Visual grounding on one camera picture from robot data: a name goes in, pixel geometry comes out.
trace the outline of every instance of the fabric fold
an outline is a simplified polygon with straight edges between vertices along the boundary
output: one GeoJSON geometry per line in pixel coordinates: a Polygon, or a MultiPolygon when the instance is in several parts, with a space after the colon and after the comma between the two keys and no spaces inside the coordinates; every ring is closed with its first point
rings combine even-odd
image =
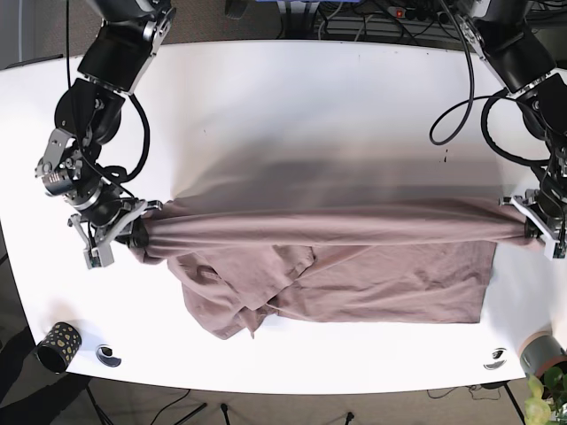
{"type": "Polygon", "coordinates": [[[524,238],[524,216],[476,198],[371,207],[191,213],[187,199],[144,217],[189,312],[226,339],[272,313],[304,321],[471,323],[496,243],[524,238]]]}

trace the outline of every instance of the black cylinder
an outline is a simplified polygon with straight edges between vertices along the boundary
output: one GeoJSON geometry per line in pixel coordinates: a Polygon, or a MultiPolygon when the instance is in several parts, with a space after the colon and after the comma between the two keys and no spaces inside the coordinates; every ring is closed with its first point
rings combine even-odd
{"type": "Polygon", "coordinates": [[[35,356],[51,372],[60,374],[67,370],[81,344],[81,335],[77,329],[60,321],[37,345],[35,356]]]}

